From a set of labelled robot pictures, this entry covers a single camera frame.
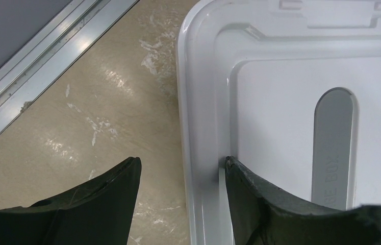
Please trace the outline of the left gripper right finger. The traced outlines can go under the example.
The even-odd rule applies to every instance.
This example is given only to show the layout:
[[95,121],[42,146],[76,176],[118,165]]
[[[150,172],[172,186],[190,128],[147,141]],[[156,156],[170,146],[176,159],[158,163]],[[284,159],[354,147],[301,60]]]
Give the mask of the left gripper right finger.
[[232,156],[225,182],[236,244],[381,244],[381,205],[347,211],[301,199]]

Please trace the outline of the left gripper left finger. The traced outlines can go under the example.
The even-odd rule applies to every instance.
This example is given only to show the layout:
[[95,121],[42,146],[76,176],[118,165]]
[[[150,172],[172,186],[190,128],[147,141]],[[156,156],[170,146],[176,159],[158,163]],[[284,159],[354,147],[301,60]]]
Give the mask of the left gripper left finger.
[[140,158],[129,157],[29,207],[0,210],[0,244],[126,244],[141,167]]

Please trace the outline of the white bin lid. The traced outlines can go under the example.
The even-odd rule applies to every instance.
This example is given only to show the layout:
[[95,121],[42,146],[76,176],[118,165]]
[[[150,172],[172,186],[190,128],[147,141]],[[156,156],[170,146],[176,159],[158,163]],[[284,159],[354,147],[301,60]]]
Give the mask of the white bin lid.
[[192,244],[236,244],[228,156],[320,206],[381,205],[381,1],[200,1],[176,61]]

